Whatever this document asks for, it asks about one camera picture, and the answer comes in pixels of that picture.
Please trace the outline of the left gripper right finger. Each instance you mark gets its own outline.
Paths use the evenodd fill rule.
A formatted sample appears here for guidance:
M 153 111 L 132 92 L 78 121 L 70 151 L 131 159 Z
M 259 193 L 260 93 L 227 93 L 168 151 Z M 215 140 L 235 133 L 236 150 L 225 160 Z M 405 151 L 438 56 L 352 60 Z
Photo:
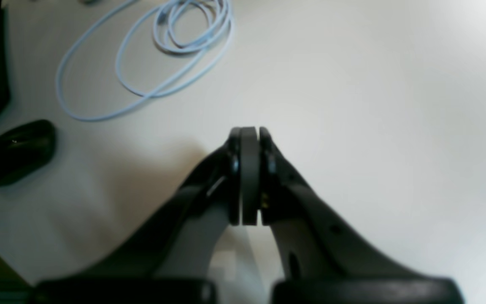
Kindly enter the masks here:
M 270 227 L 285 279 L 271 291 L 272 304 L 462 304 L 447 277 L 424 275 L 370 244 L 322 200 L 283 156 L 265 127 L 256 152 L 258 212 Z

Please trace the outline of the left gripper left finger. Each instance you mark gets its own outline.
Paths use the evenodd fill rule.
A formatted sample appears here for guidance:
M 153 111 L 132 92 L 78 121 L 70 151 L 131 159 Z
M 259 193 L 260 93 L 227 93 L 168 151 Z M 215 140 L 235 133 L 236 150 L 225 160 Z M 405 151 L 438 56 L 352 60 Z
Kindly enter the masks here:
M 202 160 L 121 246 L 75 275 L 39 283 L 34 304 L 217 304 L 214 247 L 239 223 L 243 129 Z

